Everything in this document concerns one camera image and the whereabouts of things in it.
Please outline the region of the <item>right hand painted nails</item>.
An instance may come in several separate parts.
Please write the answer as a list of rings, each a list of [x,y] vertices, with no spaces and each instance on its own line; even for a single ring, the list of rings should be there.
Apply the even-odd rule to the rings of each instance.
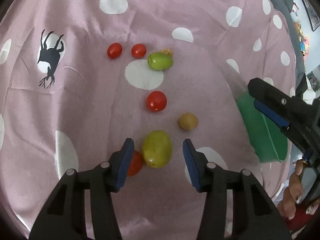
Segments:
[[[295,171],[291,174],[289,185],[284,190],[283,198],[277,205],[277,209],[283,218],[294,219],[296,205],[302,201],[303,187],[299,176],[302,174],[304,166],[305,162],[302,159],[295,162]]]

